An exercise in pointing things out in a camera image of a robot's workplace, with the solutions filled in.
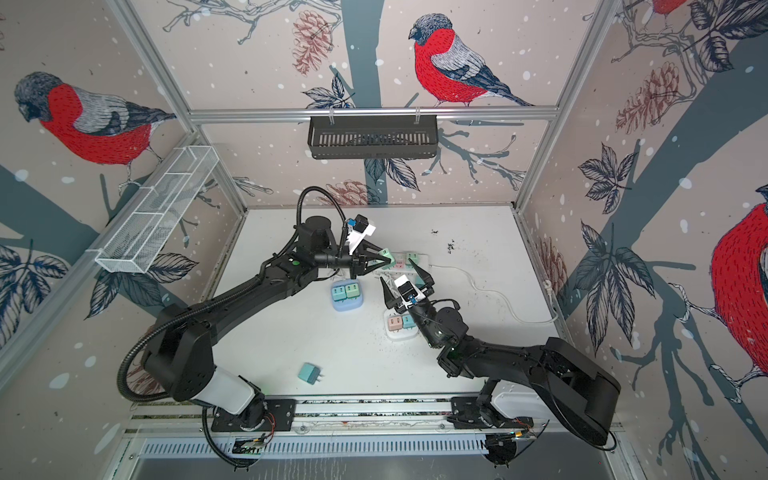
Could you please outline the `white long power strip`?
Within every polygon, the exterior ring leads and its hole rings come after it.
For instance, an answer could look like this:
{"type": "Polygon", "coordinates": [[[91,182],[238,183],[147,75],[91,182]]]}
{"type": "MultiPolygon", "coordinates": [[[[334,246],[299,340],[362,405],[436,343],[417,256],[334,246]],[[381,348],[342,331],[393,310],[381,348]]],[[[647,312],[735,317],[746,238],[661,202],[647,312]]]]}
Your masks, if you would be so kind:
{"type": "Polygon", "coordinates": [[[416,264],[424,270],[430,268],[430,258],[426,254],[417,252],[393,252],[385,251],[385,255],[391,259],[391,262],[373,272],[375,276],[386,276],[389,278],[398,278],[401,275],[414,277],[417,275],[413,264],[416,264]]]}

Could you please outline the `light green charger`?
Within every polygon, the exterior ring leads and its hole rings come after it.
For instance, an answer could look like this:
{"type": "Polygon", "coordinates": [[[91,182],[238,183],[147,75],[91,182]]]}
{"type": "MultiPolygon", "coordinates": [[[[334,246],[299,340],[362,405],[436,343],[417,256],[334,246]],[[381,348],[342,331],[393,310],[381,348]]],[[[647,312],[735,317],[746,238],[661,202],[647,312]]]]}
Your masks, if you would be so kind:
{"type": "Polygon", "coordinates": [[[409,267],[418,265],[420,263],[420,255],[415,252],[407,252],[405,254],[405,264],[409,267]]]}

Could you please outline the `pink charger plug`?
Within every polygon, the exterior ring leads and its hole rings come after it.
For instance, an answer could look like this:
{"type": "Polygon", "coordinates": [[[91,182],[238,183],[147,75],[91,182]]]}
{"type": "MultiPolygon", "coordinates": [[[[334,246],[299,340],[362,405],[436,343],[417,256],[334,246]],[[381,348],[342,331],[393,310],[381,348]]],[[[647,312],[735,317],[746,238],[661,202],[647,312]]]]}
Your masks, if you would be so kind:
{"type": "Polygon", "coordinates": [[[387,320],[387,329],[389,332],[397,332],[403,329],[401,316],[392,316],[387,320]]]}

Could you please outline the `white square power strip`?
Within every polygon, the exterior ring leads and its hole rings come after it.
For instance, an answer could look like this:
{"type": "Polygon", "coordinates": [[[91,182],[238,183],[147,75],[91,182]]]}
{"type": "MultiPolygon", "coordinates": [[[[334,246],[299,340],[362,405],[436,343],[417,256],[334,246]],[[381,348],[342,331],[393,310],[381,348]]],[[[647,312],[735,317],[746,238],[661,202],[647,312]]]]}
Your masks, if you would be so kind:
{"type": "Polygon", "coordinates": [[[385,333],[391,341],[410,340],[419,335],[414,318],[409,313],[384,316],[385,333]]]}

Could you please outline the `blue square power strip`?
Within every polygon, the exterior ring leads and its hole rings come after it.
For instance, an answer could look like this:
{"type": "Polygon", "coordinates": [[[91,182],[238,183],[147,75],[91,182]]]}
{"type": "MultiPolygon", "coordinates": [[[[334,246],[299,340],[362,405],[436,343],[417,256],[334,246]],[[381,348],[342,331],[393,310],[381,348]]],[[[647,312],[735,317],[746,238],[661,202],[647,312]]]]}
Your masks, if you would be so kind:
{"type": "Polygon", "coordinates": [[[364,302],[362,287],[358,280],[336,281],[331,285],[331,301],[338,312],[360,308],[364,302]]]}

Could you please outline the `teal charger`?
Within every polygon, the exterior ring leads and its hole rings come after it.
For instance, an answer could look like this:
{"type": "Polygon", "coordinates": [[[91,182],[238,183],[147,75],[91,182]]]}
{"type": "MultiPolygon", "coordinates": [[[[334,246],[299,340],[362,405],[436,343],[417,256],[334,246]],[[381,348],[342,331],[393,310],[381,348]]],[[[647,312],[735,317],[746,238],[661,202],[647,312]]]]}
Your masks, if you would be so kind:
{"type": "Polygon", "coordinates": [[[341,302],[347,299],[346,288],[344,286],[333,286],[331,289],[333,302],[341,302]]]}

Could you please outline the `teal charger front lowest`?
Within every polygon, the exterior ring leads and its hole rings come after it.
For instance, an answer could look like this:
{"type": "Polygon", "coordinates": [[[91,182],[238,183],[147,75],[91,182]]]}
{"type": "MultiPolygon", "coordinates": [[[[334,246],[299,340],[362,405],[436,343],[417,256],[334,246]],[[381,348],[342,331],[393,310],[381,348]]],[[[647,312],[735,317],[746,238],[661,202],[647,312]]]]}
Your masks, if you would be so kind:
{"type": "Polygon", "coordinates": [[[314,385],[321,378],[321,368],[305,362],[299,370],[298,378],[309,385],[314,385]]]}

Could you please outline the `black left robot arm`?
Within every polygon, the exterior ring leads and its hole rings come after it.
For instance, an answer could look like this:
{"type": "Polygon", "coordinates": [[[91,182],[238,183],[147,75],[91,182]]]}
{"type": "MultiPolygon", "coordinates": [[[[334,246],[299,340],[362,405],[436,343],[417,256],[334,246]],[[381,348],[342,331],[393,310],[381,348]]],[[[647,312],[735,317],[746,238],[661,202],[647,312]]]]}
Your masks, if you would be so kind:
{"type": "Polygon", "coordinates": [[[118,368],[116,385],[123,398],[136,403],[189,401],[223,410],[249,429],[261,423],[264,394],[247,379],[217,366],[214,346],[262,310],[319,281],[323,269],[345,270],[357,278],[390,262],[370,242],[375,227],[367,217],[342,215],[341,236],[336,238],[329,218],[305,218],[301,205],[296,211],[291,237],[262,262],[254,277],[191,307],[172,305],[161,312],[118,368]]]}

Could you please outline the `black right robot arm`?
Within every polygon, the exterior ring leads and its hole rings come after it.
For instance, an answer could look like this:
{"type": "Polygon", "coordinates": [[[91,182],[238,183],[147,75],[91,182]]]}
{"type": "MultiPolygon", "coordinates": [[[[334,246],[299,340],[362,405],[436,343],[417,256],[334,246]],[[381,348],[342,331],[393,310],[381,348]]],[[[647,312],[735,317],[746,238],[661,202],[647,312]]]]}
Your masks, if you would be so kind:
{"type": "Polygon", "coordinates": [[[430,298],[432,276],[418,265],[413,268],[422,288],[405,275],[393,282],[380,280],[386,308],[413,318],[427,344],[440,351],[437,363],[449,378],[485,381],[477,396],[452,399],[449,423],[457,429],[521,425],[519,415],[507,416],[492,405],[496,386],[506,381],[532,389],[556,420],[588,445],[606,452],[616,448],[608,443],[616,441],[611,424],[621,387],[610,373],[558,337],[515,347],[470,335],[458,302],[448,299],[446,307],[436,309],[440,301],[430,298]]]}

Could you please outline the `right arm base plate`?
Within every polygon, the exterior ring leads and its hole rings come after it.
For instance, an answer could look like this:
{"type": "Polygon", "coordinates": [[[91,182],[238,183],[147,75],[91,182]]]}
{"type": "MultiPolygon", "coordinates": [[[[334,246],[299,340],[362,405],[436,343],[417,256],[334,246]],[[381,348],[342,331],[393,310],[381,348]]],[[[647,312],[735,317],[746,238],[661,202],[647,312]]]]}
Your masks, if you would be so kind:
{"type": "Polygon", "coordinates": [[[531,430],[535,422],[531,417],[508,418],[497,411],[487,399],[478,396],[452,397],[451,413],[446,420],[455,429],[522,429],[531,430]]]}

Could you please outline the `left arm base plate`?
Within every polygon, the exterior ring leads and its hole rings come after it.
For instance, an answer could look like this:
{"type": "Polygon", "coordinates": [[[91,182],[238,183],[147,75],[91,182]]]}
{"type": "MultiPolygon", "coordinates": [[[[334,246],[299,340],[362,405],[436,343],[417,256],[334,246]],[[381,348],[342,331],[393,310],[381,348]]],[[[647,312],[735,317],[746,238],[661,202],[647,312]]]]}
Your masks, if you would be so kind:
{"type": "Polygon", "coordinates": [[[217,433],[287,432],[291,430],[296,406],[295,399],[266,398],[239,415],[216,408],[211,415],[211,429],[217,433]]]}

